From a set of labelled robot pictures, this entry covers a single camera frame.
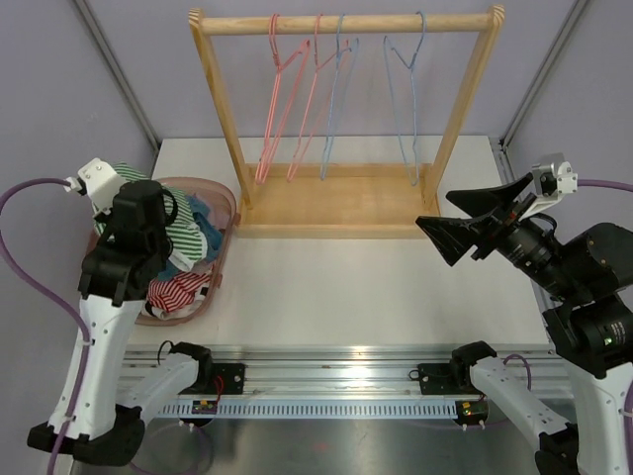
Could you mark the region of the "blue wire hanger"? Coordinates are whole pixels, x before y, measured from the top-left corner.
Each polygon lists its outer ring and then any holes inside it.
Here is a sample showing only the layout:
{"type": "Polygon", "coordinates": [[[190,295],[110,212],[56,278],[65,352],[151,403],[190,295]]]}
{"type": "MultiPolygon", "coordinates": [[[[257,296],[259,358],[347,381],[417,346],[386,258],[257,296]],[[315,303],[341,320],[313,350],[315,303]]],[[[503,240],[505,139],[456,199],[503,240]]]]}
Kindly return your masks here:
{"type": "Polygon", "coordinates": [[[390,37],[385,35],[382,42],[382,52],[383,52],[383,60],[386,69],[387,75],[387,85],[389,91],[389,97],[391,101],[392,115],[394,119],[396,138],[398,141],[398,146],[400,150],[401,159],[403,165],[405,167],[407,180],[411,187],[419,184],[420,181],[420,172],[421,172],[421,155],[419,151],[419,147],[417,145],[418,142],[418,111],[417,111],[417,97],[416,97],[416,86],[415,86],[415,75],[416,75],[416,66],[417,59],[420,53],[421,47],[423,46],[424,39],[427,31],[427,18],[426,15],[418,10],[416,12],[416,16],[419,19],[420,24],[420,34],[415,49],[412,51],[409,59],[406,59],[405,56],[401,53],[401,51],[393,44],[390,37]],[[407,153],[405,150],[405,139],[402,130],[402,121],[401,114],[399,112],[399,105],[396,100],[396,90],[393,80],[392,68],[391,68],[391,60],[390,56],[393,56],[400,65],[407,71],[408,73],[408,85],[410,92],[410,125],[411,125],[411,134],[410,134],[410,153],[407,153]]]}
{"type": "Polygon", "coordinates": [[[359,50],[358,38],[347,41],[345,44],[341,42],[344,20],[345,15],[342,14],[338,18],[337,29],[335,33],[335,72],[330,92],[329,107],[327,111],[325,142],[320,160],[319,179],[321,181],[324,181],[327,175],[334,142],[337,137],[337,132],[342,119],[343,108],[345,106],[345,98],[351,81],[352,70],[355,66],[359,50]]]}

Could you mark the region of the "blue tank top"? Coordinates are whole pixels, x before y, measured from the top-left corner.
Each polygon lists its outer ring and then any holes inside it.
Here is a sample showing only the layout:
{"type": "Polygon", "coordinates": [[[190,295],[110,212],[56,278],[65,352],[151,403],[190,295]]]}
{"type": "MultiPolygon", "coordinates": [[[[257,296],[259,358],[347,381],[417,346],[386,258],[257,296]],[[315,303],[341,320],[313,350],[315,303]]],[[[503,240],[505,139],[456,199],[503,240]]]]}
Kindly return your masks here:
{"type": "Polygon", "coordinates": [[[157,280],[170,280],[178,272],[190,272],[202,262],[213,262],[219,255],[224,235],[209,221],[212,211],[196,195],[169,188],[176,200],[177,215],[166,229],[172,244],[165,269],[157,280]]]}

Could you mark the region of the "green white striped tank top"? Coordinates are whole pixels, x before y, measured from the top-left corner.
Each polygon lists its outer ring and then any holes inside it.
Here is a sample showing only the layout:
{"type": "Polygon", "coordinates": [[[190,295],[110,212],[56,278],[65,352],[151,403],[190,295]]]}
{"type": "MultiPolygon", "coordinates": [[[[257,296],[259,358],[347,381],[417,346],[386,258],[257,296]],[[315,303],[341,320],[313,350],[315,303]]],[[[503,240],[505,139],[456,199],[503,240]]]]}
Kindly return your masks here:
{"type": "Polygon", "coordinates": [[[155,277],[189,271],[209,245],[188,195],[149,179],[124,162],[95,158],[82,172],[91,200],[96,248],[110,260],[144,268],[155,277]]]}

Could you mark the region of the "red white striped tank top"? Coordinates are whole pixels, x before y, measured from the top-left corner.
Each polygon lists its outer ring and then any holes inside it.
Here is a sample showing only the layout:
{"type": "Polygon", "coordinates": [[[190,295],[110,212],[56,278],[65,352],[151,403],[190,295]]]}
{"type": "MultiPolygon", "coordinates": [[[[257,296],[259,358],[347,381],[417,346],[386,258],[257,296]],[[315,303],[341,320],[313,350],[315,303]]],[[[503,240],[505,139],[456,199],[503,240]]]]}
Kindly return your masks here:
{"type": "Polygon", "coordinates": [[[180,272],[170,280],[154,279],[147,291],[147,302],[168,312],[203,300],[210,288],[211,273],[180,272]]]}

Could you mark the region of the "black white striped tank top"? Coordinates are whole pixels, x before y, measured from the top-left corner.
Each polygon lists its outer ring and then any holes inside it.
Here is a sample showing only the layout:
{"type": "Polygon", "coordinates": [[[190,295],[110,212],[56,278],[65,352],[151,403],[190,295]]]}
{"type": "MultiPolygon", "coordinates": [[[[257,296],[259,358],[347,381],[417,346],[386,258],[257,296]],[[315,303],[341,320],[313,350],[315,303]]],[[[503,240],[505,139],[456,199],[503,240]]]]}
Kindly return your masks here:
{"type": "Polygon", "coordinates": [[[151,319],[157,319],[160,321],[186,319],[194,314],[196,311],[198,311],[203,303],[203,300],[195,300],[191,304],[187,304],[180,309],[168,312],[161,308],[153,307],[149,302],[145,302],[140,314],[144,317],[149,317],[151,319]]]}

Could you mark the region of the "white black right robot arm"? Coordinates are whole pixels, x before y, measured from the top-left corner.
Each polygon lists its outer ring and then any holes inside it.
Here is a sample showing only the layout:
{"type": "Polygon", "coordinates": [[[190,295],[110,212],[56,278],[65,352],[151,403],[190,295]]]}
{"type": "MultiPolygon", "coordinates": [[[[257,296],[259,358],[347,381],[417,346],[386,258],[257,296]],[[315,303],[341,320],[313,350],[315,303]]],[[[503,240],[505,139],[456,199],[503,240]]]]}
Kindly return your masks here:
{"type": "Polygon", "coordinates": [[[552,412],[516,380],[493,348],[456,348],[445,376],[461,392],[493,401],[529,441],[542,474],[628,474],[632,470],[632,234],[600,223],[567,242],[540,227],[531,175],[494,188],[453,190],[462,218],[421,216],[418,227],[444,260],[498,253],[554,300],[543,313],[566,364],[576,416],[552,412]]]}

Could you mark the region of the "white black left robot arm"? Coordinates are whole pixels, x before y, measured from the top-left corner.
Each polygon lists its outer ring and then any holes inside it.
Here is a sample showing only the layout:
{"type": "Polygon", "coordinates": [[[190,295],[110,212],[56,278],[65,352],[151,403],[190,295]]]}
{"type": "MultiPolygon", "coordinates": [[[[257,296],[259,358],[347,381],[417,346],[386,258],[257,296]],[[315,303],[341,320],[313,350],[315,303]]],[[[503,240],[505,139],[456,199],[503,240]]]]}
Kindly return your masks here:
{"type": "Polygon", "coordinates": [[[125,183],[114,195],[106,228],[82,261],[79,330],[64,389],[50,418],[30,429],[28,447],[95,466],[125,466],[146,427],[178,395],[209,395],[202,413],[213,417],[222,397],[242,394],[244,364],[217,363],[209,348],[191,342],[175,343],[140,382],[118,392],[149,283],[171,251],[167,227],[176,212],[165,208],[169,195],[153,180],[125,183]]]}

